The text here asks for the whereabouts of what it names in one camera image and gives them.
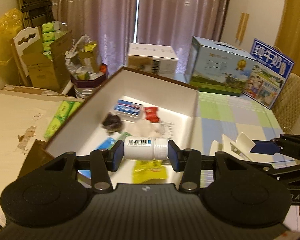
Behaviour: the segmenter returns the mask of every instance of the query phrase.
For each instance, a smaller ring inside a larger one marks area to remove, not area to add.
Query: plaid tablecloth
[[[235,141],[241,132],[253,140],[270,140],[282,133],[273,112],[244,95],[199,92],[197,117],[201,119],[204,155],[209,154],[212,141],[222,143],[222,134]],[[281,154],[273,155],[272,159],[274,168],[295,165],[294,159]],[[201,187],[207,187],[212,181],[212,171],[202,171]]]

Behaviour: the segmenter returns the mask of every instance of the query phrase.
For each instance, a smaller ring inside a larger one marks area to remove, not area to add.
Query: trash bag
[[[10,40],[23,29],[22,13],[11,9],[0,17],[0,65],[6,66],[12,59]]]

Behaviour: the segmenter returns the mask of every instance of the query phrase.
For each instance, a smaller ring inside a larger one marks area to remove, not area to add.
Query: white pill bottle
[[[127,136],[123,147],[128,160],[152,161],[168,158],[168,140],[155,137]]]

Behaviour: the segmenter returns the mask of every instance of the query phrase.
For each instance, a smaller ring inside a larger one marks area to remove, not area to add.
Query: red snack packet
[[[146,113],[146,120],[149,120],[153,123],[158,123],[160,121],[159,117],[157,116],[158,107],[157,106],[149,106],[145,107],[145,113]]]

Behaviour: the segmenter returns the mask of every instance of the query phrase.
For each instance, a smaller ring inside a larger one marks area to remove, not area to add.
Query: bottle cap
[[[154,143],[154,159],[163,161],[168,158],[168,140],[157,138]]]

